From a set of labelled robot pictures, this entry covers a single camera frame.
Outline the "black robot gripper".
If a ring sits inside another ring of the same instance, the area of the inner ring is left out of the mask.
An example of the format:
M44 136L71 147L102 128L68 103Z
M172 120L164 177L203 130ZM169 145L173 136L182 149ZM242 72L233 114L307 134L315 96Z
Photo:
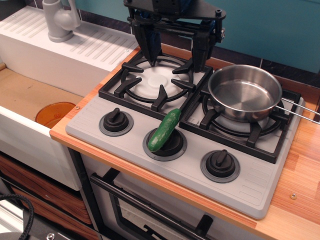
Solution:
M129 25L151 67L161 53L160 32L192 38L195 73L203 71L215 43L225 38L226 11L204 0L125 0Z

